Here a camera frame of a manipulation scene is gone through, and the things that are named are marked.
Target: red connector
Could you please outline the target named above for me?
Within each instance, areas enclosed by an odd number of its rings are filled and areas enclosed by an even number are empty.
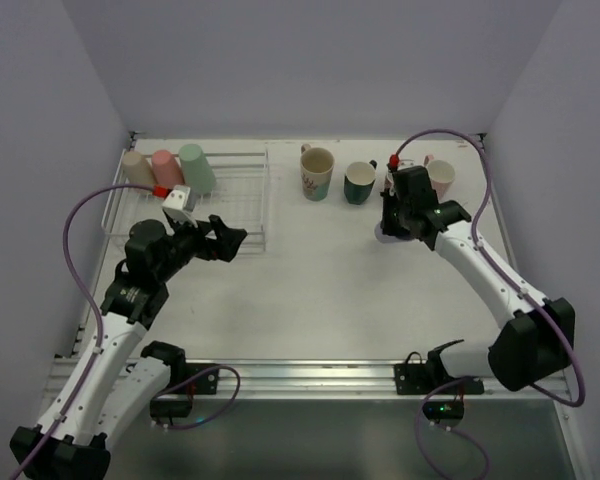
[[[389,157],[389,168],[398,168],[399,165],[400,159],[398,158],[398,155],[394,153]]]
[[[171,190],[171,188],[156,185],[155,187],[153,187],[153,196],[158,198],[167,198],[171,193]]]

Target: cup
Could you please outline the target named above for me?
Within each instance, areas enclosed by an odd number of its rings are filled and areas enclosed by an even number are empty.
[[[369,163],[354,162],[344,174],[344,196],[347,202],[352,205],[362,205],[373,189],[373,184],[376,181],[376,167],[378,164],[375,160]]]
[[[216,175],[200,145],[190,143],[178,152],[185,184],[198,195],[206,195],[216,186]]]
[[[173,188],[176,185],[184,185],[180,165],[169,150],[158,150],[151,155],[151,168],[161,186]]]
[[[336,161],[325,148],[302,145],[300,172],[302,174],[302,193],[314,202],[324,200],[329,192],[329,183]]]
[[[444,160],[434,160],[433,155],[424,157],[424,166],[429,172],[431,187],[436,191],[438,200],[442,200],[442,197],[456,179],[455,169]]]
[[[122,170],[129,179],[129,183],[137,183],[147,187],[153,187],[158,183],[147,159],[135,150],[125,153],[122,157]]]

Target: dark green mug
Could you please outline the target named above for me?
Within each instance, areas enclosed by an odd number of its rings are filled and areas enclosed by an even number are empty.
[[[347,168],[344,174],[344,196],[352,205],[362,205],[373,189],[376,181],[375,160],[369,163],[354,162]]]

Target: green cup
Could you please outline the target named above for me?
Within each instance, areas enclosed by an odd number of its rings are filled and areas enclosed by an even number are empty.
[[[344,175],[344,196],[352,205],[362,205],[373,189],[376,181],[375,160],[366,162],[354,162],[347,168]]]
[[[216,175],[200,145],[190,143],[178,152],[184,183],[198,195],[206,195],[216,186]]]

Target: white mug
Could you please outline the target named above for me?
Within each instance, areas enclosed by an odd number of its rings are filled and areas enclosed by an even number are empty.
[[[329,150],[307,143],[302,145],[301,152],[302,192],[314,202],[324,200],[329,192],[335,159]]]
[[[442,197],[456,179],[455,169],[444,160],[434,160],[433,155],[424,157],[424,166],[429,172],[431,187],[436,191],[438,200],[442,200]]]

